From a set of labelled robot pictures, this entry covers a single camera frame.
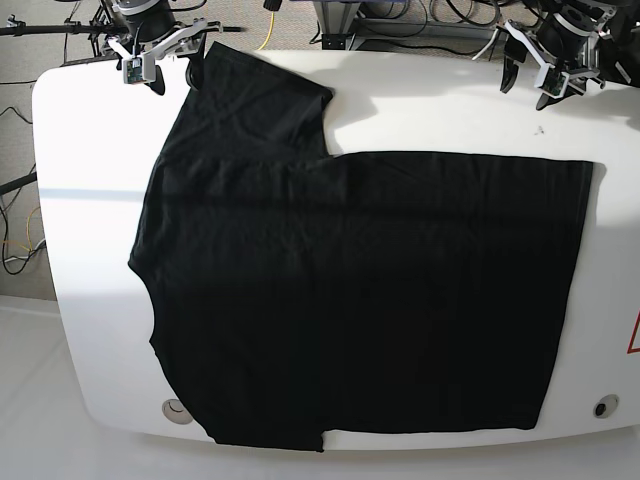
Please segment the black T-shirt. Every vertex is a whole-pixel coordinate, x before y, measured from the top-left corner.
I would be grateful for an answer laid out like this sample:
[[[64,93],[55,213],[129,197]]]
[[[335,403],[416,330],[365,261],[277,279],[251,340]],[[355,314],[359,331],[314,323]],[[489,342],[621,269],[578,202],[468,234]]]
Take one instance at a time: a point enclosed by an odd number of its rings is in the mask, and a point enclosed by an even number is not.
[[[129,265],[150,343],[217,443],[533,429],[588,161],[331,156],[332,91],[214,44],[151,172]]]

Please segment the black tripod bar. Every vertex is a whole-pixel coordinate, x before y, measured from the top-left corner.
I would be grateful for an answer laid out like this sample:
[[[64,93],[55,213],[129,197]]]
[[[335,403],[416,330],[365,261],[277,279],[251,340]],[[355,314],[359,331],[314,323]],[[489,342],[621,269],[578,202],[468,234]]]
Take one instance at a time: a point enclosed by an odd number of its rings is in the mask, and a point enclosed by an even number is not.
[[[219,22],[207,21],[204,18],[196,19],[192,24],[186,26],[187,29],[195,30],[194,34],[205,32],[243,32],[245,28],[238,26],[223,26]],[[15,27],[2,27],[2,36],[23,36],[23,35],[45,35],[45,34],[126,34],[129,29],[123,25],[83,25],[80,23],[68,23],[64,25],[20,25]]]

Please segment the red triangle warning sticker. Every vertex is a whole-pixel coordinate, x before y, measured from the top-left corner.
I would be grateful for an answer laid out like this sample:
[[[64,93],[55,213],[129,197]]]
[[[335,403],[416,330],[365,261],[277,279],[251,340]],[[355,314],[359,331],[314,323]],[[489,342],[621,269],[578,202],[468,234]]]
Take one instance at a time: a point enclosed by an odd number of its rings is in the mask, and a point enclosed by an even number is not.
[[[640,352],[639,346],[639,326],[640,326],[640,313],[637,315],[634,328],[632,331],[632,335],[630,337],[630,341],[627,348],[628,354],[634,354]]]

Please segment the left table grommet hole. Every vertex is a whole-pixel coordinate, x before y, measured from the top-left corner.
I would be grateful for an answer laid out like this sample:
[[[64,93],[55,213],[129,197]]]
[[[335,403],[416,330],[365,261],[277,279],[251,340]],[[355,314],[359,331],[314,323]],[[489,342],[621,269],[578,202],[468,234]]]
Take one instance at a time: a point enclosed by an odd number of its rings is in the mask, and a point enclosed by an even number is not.
[[[165,418],[174,424],[188,425],[193,422],[192,415],[178,399],[165,400],[161,409]]]

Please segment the table grommet hole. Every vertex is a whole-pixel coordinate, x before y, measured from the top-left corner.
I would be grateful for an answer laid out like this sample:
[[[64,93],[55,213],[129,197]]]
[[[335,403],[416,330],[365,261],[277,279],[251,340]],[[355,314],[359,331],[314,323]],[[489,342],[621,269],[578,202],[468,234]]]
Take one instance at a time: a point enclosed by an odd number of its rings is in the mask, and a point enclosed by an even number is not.
[[[616,394],[602,397],[593,408],[595,418],[605,419],[610,417],[618,408],[620,399]]]
[[[178,399],[165,400],[161,409],[165,418],[174,424],[188,425],[193,422],[192,415]]]

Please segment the right table grommet hole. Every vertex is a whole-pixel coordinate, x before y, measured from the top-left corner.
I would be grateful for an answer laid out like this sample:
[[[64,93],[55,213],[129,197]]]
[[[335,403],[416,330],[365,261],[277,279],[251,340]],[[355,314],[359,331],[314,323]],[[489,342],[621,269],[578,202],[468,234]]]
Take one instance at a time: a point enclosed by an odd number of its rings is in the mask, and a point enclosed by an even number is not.
[[[610,417],[618,408],[620,399],[616,394],[602,397],[593,408],[595,418],[605,419]]]

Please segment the grey aluminium frame post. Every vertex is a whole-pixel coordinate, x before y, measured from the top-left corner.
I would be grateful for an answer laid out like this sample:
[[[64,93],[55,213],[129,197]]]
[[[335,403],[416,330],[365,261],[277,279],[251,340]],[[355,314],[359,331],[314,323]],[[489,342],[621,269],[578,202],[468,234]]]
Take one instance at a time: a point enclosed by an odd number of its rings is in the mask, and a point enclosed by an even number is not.
[[[313,1],[317,32],[310,44],[320,44],[322,50],[349,50],[355,39],[352,24],[361,4],[361,1]]]

